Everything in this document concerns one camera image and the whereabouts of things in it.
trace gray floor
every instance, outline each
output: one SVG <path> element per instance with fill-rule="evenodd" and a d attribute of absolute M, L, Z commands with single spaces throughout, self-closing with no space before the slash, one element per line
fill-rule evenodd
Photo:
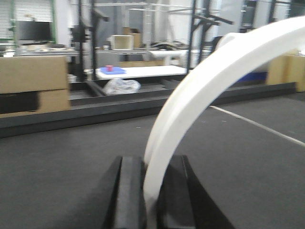
<path fill-rule="evenodd" d="M 277 97 L 222 108 L 305 141 L 302 99 Z M 0 139 L 0 228 L 60 228 L 81 211 L 117 155 L 143 156 L 155 118 Z M 305 228 L 304 147 L 209 108 L 176 153 L 189 157 L 236 228 Z"/>

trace white wall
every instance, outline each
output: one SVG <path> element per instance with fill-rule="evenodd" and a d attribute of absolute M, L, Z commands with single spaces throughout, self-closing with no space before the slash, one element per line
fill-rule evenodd
<path fill-rule="evenodd" d="M 0 38 L 10 38 L 12 33 L 10 28 L 10 2 L 0 0 Z"/>
<path fill-rule="evenodd" d="M 69 0 L 55 0 L 57 43 L 70 45 Z"/>
<path fill-rule="evenodd" d="M 224 36 L 229 32 L 239 32 L 242 18 L 243 0 L 223 0 L 220 17 L 233 21 L 233 25 L 221 23 L 218 29 L 218 36 Z"/>
<path fill-rule="evenodd" d="M 211 9 L 213 10 L 219 10 L 220 4 L 218 4 L 220 0 L 212 0 L 211 2 Z M 171 0 L 171 5 L 179 5 L 179 6 L 187 6 L 191 7 L 193 1 L 192 0 Z M 168 10 L 176 10 L 178 8 L 168 8 Z M 171 30 L 168 30 L 167 38 L 172 40 L 172 33 L 173 38 L 175 40 L 181 41 L 183 43 L 188 44 L 189 42 L 189 36 L 190 36 L 190 27 L 191 27 L 191 10 L 183 11 L 184 13 L 188 12 L 188 15 L 184 14 L 170 14 L 169 16 L 169 25 L 171 27 Z M 218 30 L 216 26 L 212 26 L 207 34 L 206 34 L 206 40 L 210 41 L 212 37 L 214 36 L 215 32 Z M 201 36 L 201 30 L 198 29 L 194 33 L 194 40 L 193 40 L 193 46 L 194 48 L 199 47 L 200 45 L 200 36 Z"/>
<path fill-rule="evenodd" d="M 258 1 L 256 5 L 253 26 L 259 28 L 268 23 L 269 10 L 271 3 L 267 1 Z"/>
<path fill-rule="evenodd" d="M 25 14 L 31 14 L 37 21 L 52 21 L 50 0 L 15 0 L 16 19 L 31 21 Z"/>
<path fill-rule="evenodd" d="M 158 0 L 158 4 L 170 4 L 170 0 Z M 156 10 L 167 10 L 167 7 L 156 6 Z M 152 27 L 154 28 L 152 41 L 164 41 L 167 40 L 169 31 L 164 28 L 168 27 L 168 17 L 167 13 L 164 12 L 153 12 L 155 23 L 153 23 Z"/>
<path fill-rule="evenodd" d="M 289 14 L 289 6 L 287 4 L 278 3 L 276 4 L 276 8 L 274 11 L 274 18 L 276 18 L 276 21 L 280 21 L 283 19 L 286 19 Z"/>

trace white plastic arc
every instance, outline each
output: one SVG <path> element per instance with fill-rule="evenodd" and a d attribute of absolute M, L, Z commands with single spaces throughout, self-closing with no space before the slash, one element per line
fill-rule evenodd
<path fill-rule="evenodd" d="M 305 43 L 305 17 L 275 22 L 236 37 L 201 62 L 159 113 L 146 146 L 144 198 L 149 229 L 168 164 L 186 131 L 207 106 L 242 76 Z"/>

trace white tape line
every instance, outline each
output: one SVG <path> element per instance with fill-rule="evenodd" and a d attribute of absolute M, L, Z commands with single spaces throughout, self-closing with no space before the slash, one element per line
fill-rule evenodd
<path fill-rule="evenodd" d="M 271 129 L 271 128 L 269 128 L 269 127 L 263 125 L 263 124 L 257 123 L 256 121 L 253 121 L 253 120 L 251 120 L 251 119 L 248 119 L 248 118 L 246 118 L 246 117 L 243 117 L 243 116 L 241 116 L 241 115 L 239 115 L 239 114 L 235 114 L 235 113 L 233 113 L 233 112 L 231 112 L 231 111 L 227 111 L 227 110 L 222 109 L 222 108 L 217 107 L 217 106 L 210 106 L 210 107 L 211 107 L 211 108 L 214 108 L 215 110 L 224 112 L 224 113 L 226 113 L 226 114 L 228 114 L 228 115 L 231 115 L 231 116 L 233 116 L 233 117 L 235 117 L 235 118 L 242 119 L 242 120 L 244 120 L 244 121 L 246 121 L 246 122 L 248 122 L 248 123 L 251 123 L 252 125 L 255 125 L 255 126 L 257 126 L 257 127 L 260 127 L 260 128 L 262 128 L 262 129 L 264 129 L 264 130 L 266 130 L 266 131 L 268 131 L 268 132 L 270 132 L 270 133 L 272 133 L 272 134 L 275 134 L 275 135 L 277 135 L 277 136 L 279 136 L 279 137 L 281 137 L 281 138 L 284 138 L 284 139 L 286 139 L 286 140 L 288 140 L 288 141 L 290 141 L 290 142 L 293 142 L 293 143 L 296 143 L 296 144 L 298 144 L 298 145 L 300 145 L 300 146 L 305 147 L 305 143 L 304 143 L 304 142 L 302 142 L 302 141 L 300 141 L 300 140 L 297 140 L 297 139 L 295 139 L 295 138 L 293 138 L 293 137 L 290 137 L 290 136 L 288 136 L 288 135 L 284 135 L 284 134 L 282 134 L 282 133 L 280 133 L 280 132 L 278 132 L 278 131 L 276 131 L 276 130 L 274 130 L 274 129 Z"/>

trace blue tray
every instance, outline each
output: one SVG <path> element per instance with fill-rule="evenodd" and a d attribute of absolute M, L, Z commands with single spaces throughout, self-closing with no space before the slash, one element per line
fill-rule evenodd
<path fill-rule="evenodd" d="M 262 73 L 248 73 L 243 78 L 238 80 L 238 82 L 251 81 L 251 80 L 262 80 L 263 81 L 263 80 L 266 80 L 266 78 L 267 78 L 267 73 L 266 72 L 262 72 Z"/>
<path fill-rule="evenodd" d="M 107 71 L 106 67 L 102 67 L 100 71 L 106 75 L 126 74 L 126 70 L 120 67 L 113 67 L 111 72 Z"/>

